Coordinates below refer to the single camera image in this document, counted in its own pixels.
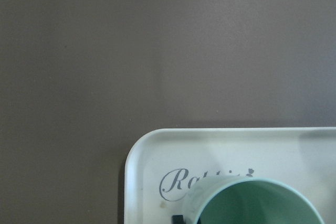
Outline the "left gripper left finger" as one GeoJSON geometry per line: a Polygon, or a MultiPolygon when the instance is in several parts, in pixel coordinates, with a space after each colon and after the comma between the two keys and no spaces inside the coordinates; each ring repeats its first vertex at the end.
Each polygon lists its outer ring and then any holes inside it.
{"type": "Polygon", "coordinates": [[[183,215],[173,215],[172,216],[172,224],[184,224],[183,215]]]}

